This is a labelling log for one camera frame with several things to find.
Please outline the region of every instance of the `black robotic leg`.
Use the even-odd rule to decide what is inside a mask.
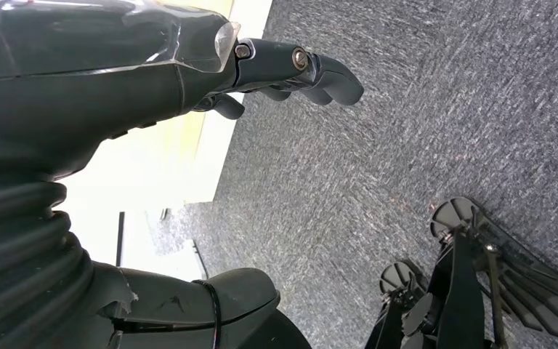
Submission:
[[[421,284],[415,267],[388,267],[380,281],[384,305],[365,349],[507,348],[504,311],[558,337],[558,272],[467,198],[441,204],[429,224],[441,248],[426,292],[414,287]],[[486,273],[487,284],[478,272]],[[491,299],[493,341],[484,339],[482,293]]]

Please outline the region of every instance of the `robotic arm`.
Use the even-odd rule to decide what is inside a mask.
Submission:
[[[356,103],[341,63],[151,0],[0,1],[0,348],[309,348],[260,270],[190,283],[92,262],[54,180],[97,146],[227,93]]]

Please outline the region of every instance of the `clear plastic panel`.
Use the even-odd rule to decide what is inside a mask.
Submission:
[[[152,0],[1,0],[0,79],[178,64],[223,71],[239,24]]]

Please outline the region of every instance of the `metal screw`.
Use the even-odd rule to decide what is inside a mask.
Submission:
[[[294,62],[296,69],[303,71],[309,65],[307,53],[302,48],[297,47],[292,52],[292,62]]]
[[[239,44],[236,45],[236,48],[234,49],[234,53],[236,54],[237,58],[240,59],[249,58],[251,56],[251,49],[249,49],[249,46],[245,44]]]

